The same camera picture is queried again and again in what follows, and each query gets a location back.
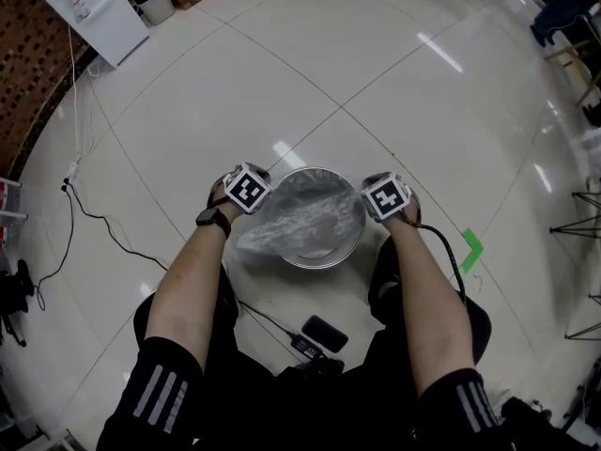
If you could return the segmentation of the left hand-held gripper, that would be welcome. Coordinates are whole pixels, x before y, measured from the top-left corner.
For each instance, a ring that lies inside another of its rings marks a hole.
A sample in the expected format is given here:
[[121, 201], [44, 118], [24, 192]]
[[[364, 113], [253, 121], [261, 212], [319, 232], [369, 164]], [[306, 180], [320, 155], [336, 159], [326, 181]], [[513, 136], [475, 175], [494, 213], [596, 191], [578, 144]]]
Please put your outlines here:
[[223, 178], [225, 195], [245, 214], [253, 214], [270, 196], [271, 177], [267, 170], [252, 164], [240, 163]]

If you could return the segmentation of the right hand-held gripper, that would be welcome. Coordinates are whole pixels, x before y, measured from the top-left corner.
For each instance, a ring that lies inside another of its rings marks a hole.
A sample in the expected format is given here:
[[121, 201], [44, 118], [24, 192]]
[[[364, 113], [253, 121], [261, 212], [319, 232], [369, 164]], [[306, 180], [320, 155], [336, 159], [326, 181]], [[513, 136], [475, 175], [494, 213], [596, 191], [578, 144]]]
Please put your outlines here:
[[362, 202], [378, 223], [400, 215], [412, 198], [410, 187], [394, 172], [383, 172], [362, 182]]

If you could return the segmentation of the person's right hand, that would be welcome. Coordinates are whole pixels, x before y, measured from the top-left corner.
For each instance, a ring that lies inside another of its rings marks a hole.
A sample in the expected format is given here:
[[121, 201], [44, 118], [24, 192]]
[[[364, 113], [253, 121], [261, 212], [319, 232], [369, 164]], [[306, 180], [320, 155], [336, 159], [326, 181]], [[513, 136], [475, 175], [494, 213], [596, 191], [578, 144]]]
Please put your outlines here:
[[419, 197], [413, 194], [408, 204], [399, 212], [388, 217], [382, 223], [387, 229], [393, 228], [397, 224], [407, 224], [417, 227], [422, 222], [422, 211]]

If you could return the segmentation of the person's left hand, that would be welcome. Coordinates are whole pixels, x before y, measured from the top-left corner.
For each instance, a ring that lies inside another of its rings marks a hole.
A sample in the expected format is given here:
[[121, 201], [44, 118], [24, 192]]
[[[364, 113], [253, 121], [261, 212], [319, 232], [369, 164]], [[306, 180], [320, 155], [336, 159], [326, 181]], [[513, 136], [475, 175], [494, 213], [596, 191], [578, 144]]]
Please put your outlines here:
[[227, 218], [229, 223], [233, 223], [240, 217], [242, 210], [226, 194], [223, 183], [225, 178], [226, 175], [220, 176], [211, 186], [207, 207], [209, 209], [218, 209]]

